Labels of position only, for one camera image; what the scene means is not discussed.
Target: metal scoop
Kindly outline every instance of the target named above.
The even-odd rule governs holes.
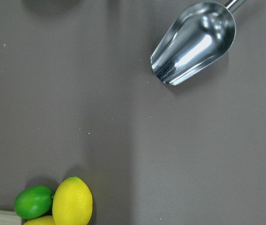
[[[233,13],[245,0],[225,6],[208,1],[186,8],[151,56],[154,74],[167,85],[178,85],[218,60],[232,45]]]

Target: yellow lemon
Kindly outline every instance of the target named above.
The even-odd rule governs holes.
[[[52,216],[44,216],[36,219],[32,219],[24,223],[24,225],[55,225]]]
[[[87,185],[72,176],[62,182],[53,199],[56,225],[86,225],[92,213],[92,195]]]

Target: wooden board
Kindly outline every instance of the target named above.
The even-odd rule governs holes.
[[[22,225],[22,219],[15,212],[0,211],[0,225]]]

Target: gray countertop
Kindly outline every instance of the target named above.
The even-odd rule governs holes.
[[[234,13],[225,56],[165,86],[149,57],[195,2],[0,1],[0,210],[77,175],[91,225],[266,225],[266,1]]]

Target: lemon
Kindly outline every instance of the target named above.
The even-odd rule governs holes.
[[[34,186],[15,198],[15,212],[23,219],[35,219],[52,207],[53,192],[46,186]]]
[[[86,225],[92,213],[87,185],[75,176],[63,181],[55,193],[52,213],[56,225]]]
[[[53,216],[44,216],[32,219],[24,223],[24,225],[55,225]]]

